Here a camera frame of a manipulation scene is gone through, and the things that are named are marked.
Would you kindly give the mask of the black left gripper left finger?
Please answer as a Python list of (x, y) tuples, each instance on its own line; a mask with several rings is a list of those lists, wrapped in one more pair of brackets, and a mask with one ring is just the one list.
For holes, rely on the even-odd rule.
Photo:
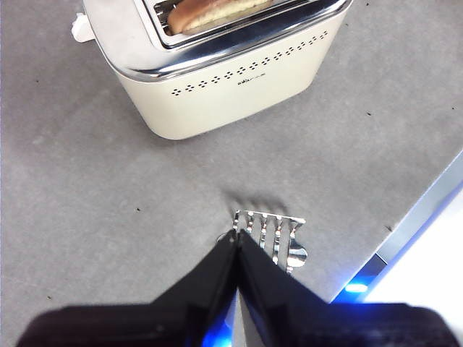
[(142, 304), (85, 305), (35, 317), (18, 346), (200, 346), (237, 290), (237, 237), (225, 234), (183, 278)]

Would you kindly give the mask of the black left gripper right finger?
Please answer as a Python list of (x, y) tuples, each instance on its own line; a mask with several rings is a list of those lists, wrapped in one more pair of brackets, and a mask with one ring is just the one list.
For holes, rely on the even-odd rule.
[(443, 318), (407, 304), (328, 303), (238, 233), (239, 290), (265, 346), (458, 346)]

